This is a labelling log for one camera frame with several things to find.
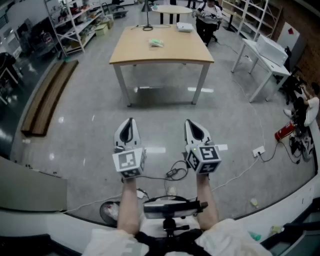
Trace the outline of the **wooden table with white legs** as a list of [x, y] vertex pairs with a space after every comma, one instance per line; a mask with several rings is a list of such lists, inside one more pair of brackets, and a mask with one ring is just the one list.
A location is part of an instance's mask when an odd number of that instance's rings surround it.
[[[164, 42], [164, 47], [150, 47], [149, 40]], [[113, 65], [125, 105], [132, 105], [125, 84], [122, 66], [158, 63], [198, 64], [202, 66], [191, 103], [195, 105], [202, 91], [209, 67], [214, 59], [198, 33], [179, 32], [176, 25], [156, 27], [144, 31], [140, 27], [126, 27], [114, 48], [109, 64]]]

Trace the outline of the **white side table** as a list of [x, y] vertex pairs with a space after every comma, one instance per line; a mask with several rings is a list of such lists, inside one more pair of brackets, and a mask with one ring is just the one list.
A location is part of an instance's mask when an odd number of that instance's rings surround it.
[[256, 41], [243, 38], [242, 42], [243, 42], [242, 47], [241, 47], [240, 52], [239, 52], [239, 54], [237, 56], [237, 59], [235, 60], [235, 62], [233, 64], [233, 67], [231, 68], [231, 72], [232, 73], [235, 72], [235, 70], [236, 70], [237, 66], [239, 65], [239, 62], [240, 62], [240, 60], [242, 58], [242, 55], [244, 53], [245, 48], [248, 48], [249, 50], [251, 50], [253, 52], [253, 54], [255, 55], [255, 59], [252, 62], [251, 70], [248, 72], [249, 74], [251, 74], [251, 72], [255, 68], [255, 66], [256, 66], [258, 61], [261, 61], [267, 67], [267, 70], [268, 70], [268, 74], [265, 77], [265, 79], [263, 80], [263, 82], [259, 85], [259, 87], [251, 95], [251, 97], [249, 99], [250, 103], [252, 103], [255, 100], [257, 95], [267, 85], [267, 83], [269, 82], [269, 80], [270, 80], [270, 78], [272, 76], [280, 76], [280, 77], [282, 77], [280, 82], [274, 87], [272, 92], [265, 99], [268, 102], [273, 98], [275, 93], [280, 89], [280, 87], [284, 84], [286, 79], [290, 76], [290, 72], [285, 68], [284, 65], [279, 66], [275, 62], [272, 62], [270, 59], [268, 59], [265, 56], [261, 55], [261, 53], [257, 49], [258, 43]]

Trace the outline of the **black desk lamp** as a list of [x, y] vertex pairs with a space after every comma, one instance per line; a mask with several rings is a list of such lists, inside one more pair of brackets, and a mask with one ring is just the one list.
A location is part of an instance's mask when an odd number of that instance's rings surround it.
[[152, 8], [149, 5], [149, 0], [144, 0], [141, 12], [146, 14], [147, 23], [143, 26], [143, 31], [152, 31], [153, 26], [149, 22], [149, 13], [152, 11]]

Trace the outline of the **grey cabinet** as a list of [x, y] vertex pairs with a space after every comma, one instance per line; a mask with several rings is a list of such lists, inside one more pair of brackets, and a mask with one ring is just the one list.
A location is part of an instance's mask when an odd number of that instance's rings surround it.
[[0, 156], [0, 209], [59, 212], [67, 209], [67, 180]]

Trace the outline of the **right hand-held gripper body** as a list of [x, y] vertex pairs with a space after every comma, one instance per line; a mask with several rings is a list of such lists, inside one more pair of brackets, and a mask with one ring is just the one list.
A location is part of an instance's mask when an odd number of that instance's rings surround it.
[[222, 159], [212, 141], [185, 146], [186, 162], [197, 175], [213, 173], [219, 167]]

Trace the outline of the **person's right forearm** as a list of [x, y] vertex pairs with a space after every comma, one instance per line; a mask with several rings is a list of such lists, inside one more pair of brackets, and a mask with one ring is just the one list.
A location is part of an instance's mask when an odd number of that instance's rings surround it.
[[202, 230], [209, 230], [219, 222], [219, 214], [211, 191], [209, 177], [206, 174], [196, 176], [197, 200], [200, 203], [207, 203], [208, 206], [197, 215], [199, 227]]

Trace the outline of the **red fire extinguisher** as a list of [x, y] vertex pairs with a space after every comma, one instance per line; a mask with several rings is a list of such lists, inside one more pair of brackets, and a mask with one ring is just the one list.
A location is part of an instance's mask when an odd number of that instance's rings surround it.
[[278, 142], [285, 138], [286, 136], [290, 135], [295, 130], [295, 122], [290, 120], [284, 127], [278, 130], [274, 134], [275, 140]]

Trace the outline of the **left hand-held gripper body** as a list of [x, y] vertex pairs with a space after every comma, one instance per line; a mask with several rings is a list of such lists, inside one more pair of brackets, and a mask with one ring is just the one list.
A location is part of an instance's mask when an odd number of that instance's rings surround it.
[[116, 144], [112, 154], [115, 170], [123, 179], [141, 176], [144, 172], [146, 158], [146, 149], [143, 146]]

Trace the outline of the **person's white shirt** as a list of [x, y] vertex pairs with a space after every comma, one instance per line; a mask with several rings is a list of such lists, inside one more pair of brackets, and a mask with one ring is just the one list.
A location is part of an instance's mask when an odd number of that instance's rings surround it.
[[119, 229], [94, 229], [82, 256], [272, 256], [233, 219], [222, 220], [204, 232], [183, 232], [172, 243], [177, 247], [168, 247], [165, 237], [144, 232], [133, 236]]

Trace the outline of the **empty white shelf rack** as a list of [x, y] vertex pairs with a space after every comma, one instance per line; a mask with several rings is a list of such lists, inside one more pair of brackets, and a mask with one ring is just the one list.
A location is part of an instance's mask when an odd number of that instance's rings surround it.
[[222, 0], [221, 6], [224, 28], [252, 41], [272, 38], [283, 10], [276, 0]]

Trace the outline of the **brown wooden planks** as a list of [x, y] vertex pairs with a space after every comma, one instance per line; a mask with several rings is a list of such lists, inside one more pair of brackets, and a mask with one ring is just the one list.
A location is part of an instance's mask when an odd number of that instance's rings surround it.
[[26, 137], [47, 135], [59, 99], [79, 64], [78, 60], [59, 61], [53, 65], [37, 89], [20, 131]]

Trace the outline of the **black trash bin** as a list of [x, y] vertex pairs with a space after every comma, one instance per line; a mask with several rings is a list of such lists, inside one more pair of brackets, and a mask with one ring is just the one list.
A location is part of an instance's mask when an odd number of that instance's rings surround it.
[[117, 226], [119, 214], [119, 201], [106, 201], [99, 209], [102, 220], [110, 226]]

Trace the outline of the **white box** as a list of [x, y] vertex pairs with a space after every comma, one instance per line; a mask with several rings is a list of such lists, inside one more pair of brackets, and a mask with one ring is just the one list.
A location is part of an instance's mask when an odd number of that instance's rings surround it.
[[279, 67], [283, 66], [288, 58], [288, 55], [282, 46], [263, 35], [258, 37], [255, 47], [261, 56]]

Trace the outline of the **person's left forearm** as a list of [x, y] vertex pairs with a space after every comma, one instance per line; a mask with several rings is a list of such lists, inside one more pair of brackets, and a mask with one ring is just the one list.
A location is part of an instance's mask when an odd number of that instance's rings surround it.
[[140, 230], [136, 178], [128, 178], [123, 182], [122, 196], [118, 210], [117, 229], [134, 236]]

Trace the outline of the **white shelf rack with goods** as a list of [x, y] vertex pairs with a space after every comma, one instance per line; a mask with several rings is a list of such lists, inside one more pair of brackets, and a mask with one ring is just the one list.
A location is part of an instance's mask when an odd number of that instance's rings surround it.
[[84, 52], [85, 45], [95, 35], [88, 29], [103, 17], [102, 0], [42, 0], [54, 35], [67, 57]]

